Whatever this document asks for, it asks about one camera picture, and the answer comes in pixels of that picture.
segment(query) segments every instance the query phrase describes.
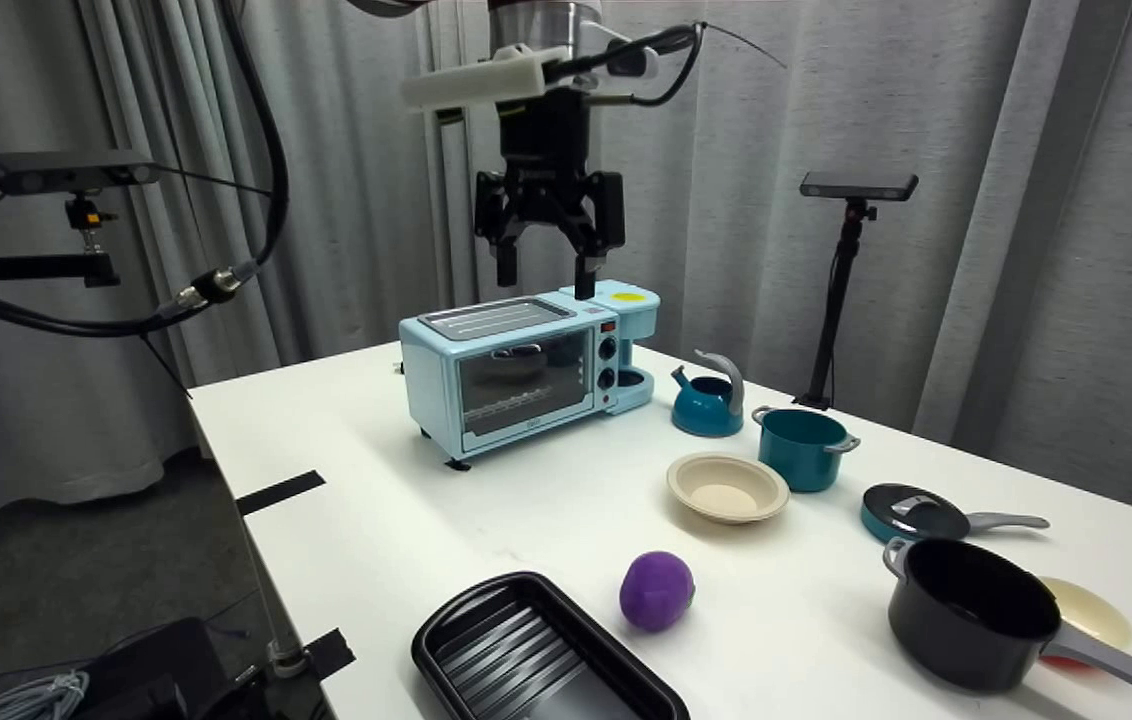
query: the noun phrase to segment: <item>toaster oven door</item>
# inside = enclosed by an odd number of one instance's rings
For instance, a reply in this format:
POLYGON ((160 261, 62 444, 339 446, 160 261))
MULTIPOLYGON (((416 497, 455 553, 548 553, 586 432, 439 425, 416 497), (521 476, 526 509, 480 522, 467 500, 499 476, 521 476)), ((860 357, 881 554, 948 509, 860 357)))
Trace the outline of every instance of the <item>toaster oven door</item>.
POLYGON ((492 437, 586 404, 586 331, 458 358, 463 432, 492 437))

